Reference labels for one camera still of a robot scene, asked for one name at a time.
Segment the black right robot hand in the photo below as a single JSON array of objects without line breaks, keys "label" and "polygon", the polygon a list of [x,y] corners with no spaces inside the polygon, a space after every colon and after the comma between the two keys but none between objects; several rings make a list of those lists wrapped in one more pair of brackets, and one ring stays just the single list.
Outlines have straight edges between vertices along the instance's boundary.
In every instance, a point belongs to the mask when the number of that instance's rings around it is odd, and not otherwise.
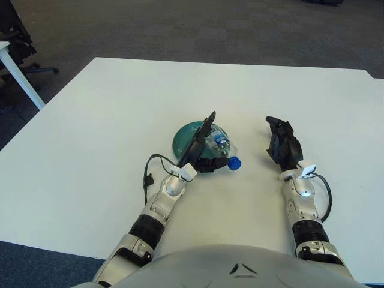
[{"label": "black right robot hand", "polygon": [[279,165],[282,172],[296,169],[302,161],[303,153],[301,144],[293,135],[293,128],[289,121],[267,116],[266,121],[271,130],[269,148],[266,150],[272,160]]}]

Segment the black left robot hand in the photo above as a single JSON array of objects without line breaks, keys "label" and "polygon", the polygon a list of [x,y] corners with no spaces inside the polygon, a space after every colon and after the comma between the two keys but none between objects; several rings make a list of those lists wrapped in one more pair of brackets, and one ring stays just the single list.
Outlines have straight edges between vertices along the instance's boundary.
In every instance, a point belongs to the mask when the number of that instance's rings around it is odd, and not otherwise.
[{"label": "black left robot hand", "polygon": [[200,173],[212,173],[229,163],[227,157],[201,158],[205,149],[206,138],[211,132],[211,126],[215,119],[215,111],[204,119],[201,126],[193,134],[188,145],[184,148],[176,164],[177,167],[183,167],[185,164],[191,164],[192,167]]}]

